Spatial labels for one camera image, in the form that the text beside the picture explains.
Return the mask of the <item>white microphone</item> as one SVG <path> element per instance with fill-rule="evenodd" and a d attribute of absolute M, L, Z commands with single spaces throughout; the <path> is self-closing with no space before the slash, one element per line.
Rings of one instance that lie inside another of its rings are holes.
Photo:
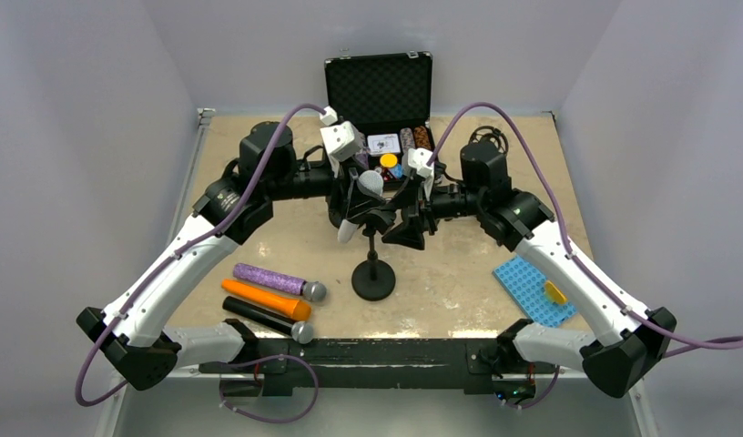
<path fill-rule="evenodd" d="M 351 240 L 361 225 L 363 214 L 384 202 L 383 191 L 383 177 L 374 170 L 363 171 L 355 179 L 355 185 L 348 197 L 348 208 L 337 234 L 337 240 L 341 244 L 348 243 Z"/>

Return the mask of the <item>black microphone stand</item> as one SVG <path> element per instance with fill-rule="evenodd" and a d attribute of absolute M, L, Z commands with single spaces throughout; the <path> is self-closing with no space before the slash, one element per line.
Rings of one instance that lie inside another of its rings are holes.
<path fill-rule="evenodd" d="M 374 229 L 363 226 L 362 235 L 368 240 L 366 260 L 359 263 L 351 274 L 351 285 L 358 297 L 367 301 L 380 301 L 394 291 L 396 276 L 387 262 L 380 260 L 376 250 Z"/>

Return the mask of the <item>purple glitter microphone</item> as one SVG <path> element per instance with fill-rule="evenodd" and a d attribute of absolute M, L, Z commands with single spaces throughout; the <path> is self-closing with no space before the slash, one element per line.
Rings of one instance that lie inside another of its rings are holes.
<path fill-rule="evenodd" d="M 301 296 L 310 302 L 322 302 L 328 295 L 328 289 L 319 281 L 294 277 L 245 263 L 236 264 L 232 270 L 232 276 L 236 279 Z"/>

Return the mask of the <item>black tripod stand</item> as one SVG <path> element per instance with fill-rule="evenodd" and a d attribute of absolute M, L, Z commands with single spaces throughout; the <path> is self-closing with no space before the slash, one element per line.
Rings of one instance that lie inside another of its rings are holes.
<path fill-rule="evenodd" d="M 469 138 L 470 143 L 489 142 L 496 146 L 498 151 L 504 155 L 509 150 L 509 140 L 505 133 L 499 128 L 490 125 L 480 126 L 473 131 Z"/>

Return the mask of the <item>orange microphone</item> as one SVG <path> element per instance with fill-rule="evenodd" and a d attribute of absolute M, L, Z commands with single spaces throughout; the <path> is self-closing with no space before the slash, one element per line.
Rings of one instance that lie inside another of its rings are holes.
<path fill-rule="evenodd" d="M 270 291 L 261 290 L 234 279 L 224 279 L 220 287 L 227 293 L 273 310 L 296 321 L 307 321 L 312 312 L 310 304 L 297 298 L 287 298 Z"/>

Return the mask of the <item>black silver-mesh microphone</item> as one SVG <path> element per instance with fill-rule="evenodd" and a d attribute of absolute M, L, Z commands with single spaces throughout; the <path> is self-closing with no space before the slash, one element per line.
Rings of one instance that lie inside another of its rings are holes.
<path fill-rule="evenodd" d="M 290 319 L 244 300 L 227 297 L 222 309 L 288 336 L 299 344 L 308 344 L 314 339 L 314 328 L 309 322 Z"/>

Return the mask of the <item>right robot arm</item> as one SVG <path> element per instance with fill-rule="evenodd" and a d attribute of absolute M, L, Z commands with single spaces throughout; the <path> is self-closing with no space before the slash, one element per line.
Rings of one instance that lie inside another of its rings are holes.
<path fill-rule="evenodd" d="M 490 363 L 517 371 L 544 362 L 583 371 L 598 390 L 620 398 L 658 364 L 669 340 L 662 330 L 677 326 L 665 308 L 649 309 L 622 290 L 613 301 L 602 291 L 611 284 L 590 259 L 580 259 L 575 243 L 562 236 L 554 213 L 534 194 L 513 188 L 506 155 L 489 142 L 471 143 L 460 153 L 463 180 L 433 186 L 433 153 L 424 148 L 404 155 L 405 179 L 392 204 L 402 224 L 382 238 L 388 244 L 423 249 L 424 232 L 439 219 L 476 217 L 498 245 L 537 268 L 575 305 L 589 331 L 549 328 L 520 319 L 497 338 Z"/>

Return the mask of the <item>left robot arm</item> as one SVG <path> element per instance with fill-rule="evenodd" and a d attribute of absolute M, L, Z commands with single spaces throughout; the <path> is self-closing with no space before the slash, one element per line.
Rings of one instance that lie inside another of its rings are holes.
<path fill-rule="evenodd" d="M 168 320 L 222 260 L 269 221 L 281 199 L 359 194 L 359 159 L 372 144 L 348 121 L 323 127 L 323 159 L 300 158 L 287 124 L 261 122 L 195 203 L 183 227 L 145 273 L 102 309 L 88 307 L 77 325 L 134 389 L 144 391 L 173 370 L 221 363 L 235 372 L 256 363 L 256 337 L 241 321 L 171 328 Z"/>

